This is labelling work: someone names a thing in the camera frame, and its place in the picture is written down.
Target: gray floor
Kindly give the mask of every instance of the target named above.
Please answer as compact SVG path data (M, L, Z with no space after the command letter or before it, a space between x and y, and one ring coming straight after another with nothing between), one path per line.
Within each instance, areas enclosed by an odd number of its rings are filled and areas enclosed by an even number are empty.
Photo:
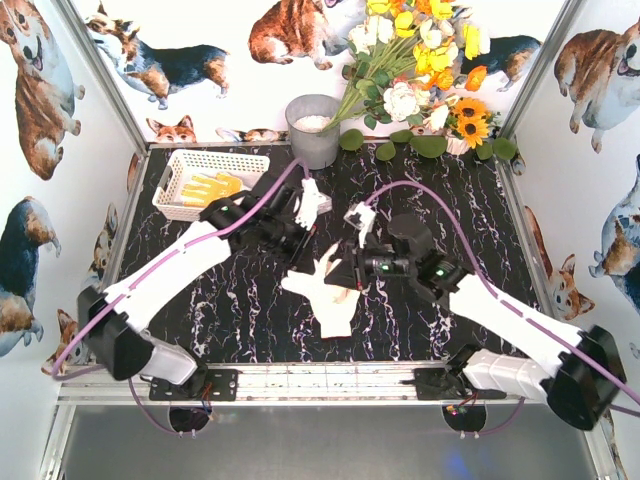
M488 427L514 407L489 407ZM166 419L166 408L155 407ZM478 440L446 431L440 407L218 408L196 440L155 430L135 407L78 407L66 480L582 480L584 437L527 405Z

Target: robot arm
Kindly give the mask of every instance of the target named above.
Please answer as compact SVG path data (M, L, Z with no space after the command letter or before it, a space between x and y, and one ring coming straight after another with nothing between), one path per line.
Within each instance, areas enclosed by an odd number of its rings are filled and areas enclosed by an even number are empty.
M590 430L608 408L618 387L535 325L586 353L626 382L613 337L600 327L589 332L558 322L472 274L454 257L438 252L431 232L413 215L393 217L391 245L379 245L371 231L375 215L363 204L350 210L347 223L359 230L347 242L339 267L325 283L365 289L376 276L405 277L418 295L467 317L515 345L529 358L497 355L466 347L449 364L449 373L478 390L500 390L546 402L565 422Z
M312 179L303 180L301 196L300 189L283 185L267 200L273 183L274 178L264 174L250 193L213 202L200 221L139 271L102 294L91 287L80 294L80 327L115 303L85 341L116 380L139 374L182 386L189 397L202 390L206 365L179 345L153 338L147 327L178 292L240 249L255 248L291 269L300 267L317 215L330 210L330 200ZM249 211L255 211L251 218Z

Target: cable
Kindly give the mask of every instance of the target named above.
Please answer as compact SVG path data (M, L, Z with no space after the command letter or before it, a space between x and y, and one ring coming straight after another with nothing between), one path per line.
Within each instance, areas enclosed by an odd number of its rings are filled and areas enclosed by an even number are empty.
M453 214L451 209L444 202L444 200L442 200L442 198L440 198L438 196L437 193L435 193L431 189L425 187L424 185L422 185L421 183L418 183L416 181L413 181L413 180L400 180L400 181L392 182L392 183L390 183L388 185L385 185L384 187L382 187L379 190L375 191L369 198L367 198L367 200L365 200L364 203L365 203L365 205L370 205L376 198L378 198L380 195L382 195L387 190L390 190L390 189L392 189L394 187L402 187L402 186L414 187L414 188L417 188L419 190L422 190L423 192L428 194L431 198L433 198L442 207L444 212L447 214L447 216L449 217L449 219L453 223L453 227L455 228L456 232L460 236L460 240L462 241L462 244L464 245L464 249L467 252L467 255L469 256L469 260L471 261L471 264L473 265L473 269L475 270L476 274L478 275L478 277L480 278L480 280L482 281L484 286L487 288L489 293L494 298L497 299L498 294L496 293L495 290L493 290L493 288L491 287L491 284L486 279L486 277L484 276L484 273L480 269L480 264L478 263L478 260L476 259L476 256L473 253L473 250L471 249L471 245L469 244L469 241L467 240L467 237L465 236L464 231L462 230L462 225L460 225L460 222L458 221L456 216ZM506 308L508 308L512 313L515 313L516 315L520 316L521 318L524 318L522 312L520 312L513 305L510 305L508 302L505 302L505 301L502 301L501 303ZM561 337L559 337L558 335L556 335L552 331L548 330L547 328L543 327L542 325L537 323L535 320L533 320L531 318L525 318L524 320L527 323L529 323L530 325L532 325L533 327L535 327L538 330L540 330L545 335L547 335L549 338L551 338L551 339L555 340L556 342L558 342L564 348L569 350L572 354L576 355L578 358L580 358L580 360L582 360L587 365L589 365L591 368L596 370L600 375L605 377L607 380L609 380L611 383L613 383L616 387L618 387L620 390L622 390L624 393L626 393L629 397L631 397L631 399L634 402L636 402L638 405L640 405L640 394L635 392L631 387L627 386L624 382L622 382L615 375L611 374L611 372L607 371L607 369L602 367L598 362L596 362L591 357L589 357L585 353L583 353L580 350L578 350L573 345L567 343L564 339L562 339Z
M304 165L306 165L306 162L303 162L300 159L295 159L293 162L291 162L289 164L289 166L287 166L287 168L284 170L284 172L282 172L282 174L278 177L278 179L274 182L274 184L271 186L271 188L267 191L267 193L264 194L264 196L258 200L258 202L253 206L253 208L251 208L242 218L240 218L239 220L237 220L235 223L229 225L226 228L223 228L222 230L218 230L212 233L208 233L206 235L202 235L194 240L191 240L190 242L187 242L185 244L185 248L190 248L194 245L197 245L200 242L204 242L206 240L209 240L210 238L214 238L214 237L219 237L221 235L226 235L228 233L233 232L236 228L242 226L244 223L246 223L253 215L255 215L258 210L260 210L265 203L267 203L267 201L276 193L276 191L278 190L278 188L280 188L280 186L284 183L285 179L291 174L291 172L293 171L293 169L295 167L297 167L298 165L302 164L303 168ZM164 263L166 263L167 261L169 261L171 258L173 258L175 255L177 255L179 253L178 249L172 250L171 252L169 252L167 255L165 255L164 257L162 257L160 260L158 260L156 263L154 263L153 265L151 265L142 275L140 275L140 277L138 279L136 279L135 282L133 282L131 284L131 286L129 287L129 291L133 291L135 290L135 288L140 285L140 283L142 283L143 280L145 280L147 277L149 277L149 275L151 275L153 272L155 272L158 268L160 268ZM70 380L72 378L76 378L79 377L80 375L84 375L85 373L89 373L90 371L95 371L95 369L89 370L89 369L83 369L81 371L78 372L74 372L73 374L70 375L59 375L60 373L60 368L62 367L63 362L67 359L67 357L71 354L71 352L75 349L76 345L78 345L82 339L109 313L111 312L116 305L118 305L118 303L120 303L124 298L126 298L127 295L125 294L121 294L119 295L113 302L107 304L102 310L100 310L100 312L98 312L98 314L92 318L87 325L84 326L84 328L82 330L80 330L78 332L78 334L75 336L75 338L69 343L69 345L67 345L67 347L63 350L62 355L60 355L60 357L55 361L55 363L53 364L53 368L51 370L51 377L54 378L57 381L65 381L65 380Z
M133 381L131 379L129 379L129 390L131 390L131 396L133 397L133 400L136 402L136 405L138 405L138 407L140 408L140 410L142 411L143 415L145 417L147 417L147 420L149 420L149 422L151 422L151 425L153 425L154 427L156 427L158 430L160 430L163 433L167 433L169 435L174 435L174 436L178 436L178 437L182 437L181 433L178 433L174 430L169 430L167 427L165 427L164 425L162 425L160 422L158 422L158 420L156 420L153 415L151 415L151 413L149 412L149 410L147 410L144 405L142 405L142 402L140 401L140 397L138 396L136 389L133 386Z
M630 408L626 407L619 407L618 405L610 405L609 408L614 412L626 413L627 415L631 415L632 417L640 418L640 412L638 412L637 410L631 410Z

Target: green leaf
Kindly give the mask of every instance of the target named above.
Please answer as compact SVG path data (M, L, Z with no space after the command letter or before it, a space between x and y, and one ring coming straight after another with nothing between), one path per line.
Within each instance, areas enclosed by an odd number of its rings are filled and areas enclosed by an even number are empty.
M389 115L385 111L382 115L380 115L380 118L378 119L378 121L383 125L388 125L389 123L393 122L393 119L391 118L391 115Z
M517 150L516 144L506 138L496 138L493 142L493 152L502 160L511 160L516 156Z
M349 152L359 149L364 143L364 135L357 128L347 130L340 136L340 146Z
M422 125L423 118L422 115L416 113L415 115L409 115L406 120L409 122L409 125Z
M360 62L356 68L356 78L363 78L369 71L369 62Z
M380 98L380 90L375 85L371 85L367 88L367 95L371 100L377 100Z
M376 82L376 85L379 87L385 88L389 85L389 82L391 82L391 78L387 72L380 70L373 77L373 81Z
M396 156L396 147L393 142L383 143L376 149L376 158L381 162L388 162Z
M376 119L371 115L366 115L364 117L364 124L369 127L369 129L374 130L376 128Z
M447 139L437 135L413 137L409 145L426 158L438 158L447 151Z
M485 140L482 145L476 147L476 155L479 160L489 160L493 156L493 147Z
M399 130L391 134L391 141L396 143L409 143L409 140L413 137L414 135L411 130Z

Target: dog print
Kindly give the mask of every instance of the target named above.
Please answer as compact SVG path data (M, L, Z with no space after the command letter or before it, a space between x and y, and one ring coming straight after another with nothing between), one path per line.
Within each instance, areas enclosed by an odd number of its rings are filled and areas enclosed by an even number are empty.
M574 254L569 255L560 269L553 268L544 245L544 238L542 237L536 216L529 207L525 207L525 214L535 238L536 246L542 257L542 265L544 266L544 271L549 282L551 300L560 316L564 320L573 320L578 315L593 310L596 304L593 300L581 294L576 287L573 276L576 266L576 256Z
M575 104L569 128L580 120L593 128L591 146L602 150L604 132L622 123L640 105L640 21L619 35L609 30L579 33L555 63L560 93Z
M60 358L62 352L78 334L78 322L64 310L58 309L58 325L60 326L60 343L53 354L42 364L40 370L45 375L51 375L53 364ZM68 365L85 365L89 361L89 349L80 342L62 364L60 373L64 374Z
M251 57L259 63L286 65L311 57L320 70L347 48L349 31L365 19L364 0L280 0L253 25Z
M66 132L78 136L75 99L84 98L51 30L27 0L0 2L0 40L18 66L16 116L20 147L31 170L49 180L62 160Z
M640 155L636 158L636 181L631 191L607 217L602 227L602 251L589 267L594 278L608 275L614 285L640 313Z
M286 142L289 140L288 131L269 130L268 128L254 128L248 132L216 128L216 134L225 142Z
M219 97L227 94L225 59L229 54L218 47L152 48L138 38L139 27L131 21L109 18L102 3L85 24L120 78L149 95L150 102L157 101L160 110L169 107L169 95L204 80L211 80L220 88Z
M182 120L173 127L163 125L151 118L147 118L147 125L156 134L156 143L196 143L198 141L189 115L182 117Z
M87 287L94 287L101 290L102 280L109 264L111 257L111 249L116 239L118 231L118 211L113 203L109 204L107 209L107 219L104 221L104 227L98 235L95 247L93 249L93 262L89 267L87 276L82 284L82 290Z
M60 256L60 242L47 211L36 199L26 197L9 212L0 237L0 357L21 339L25 346L32 335L42 340L44 329L33 307L43 245L54 246Z
M464 24L470 18L472 9L470 7L456 7L451 23L456 31L456 41L462 45ZM487 67L487 75L504 73L507 83L498 88L498 92L507 92L513 85L524 78L531 70L535 59L538 56L542 43L527 35L516 35L513 37L497 37L491 39L491 51L478 55L473 60L464 56L464 51L460 51L454 63L455 86L462 88L467 81L471 70L476 67Z

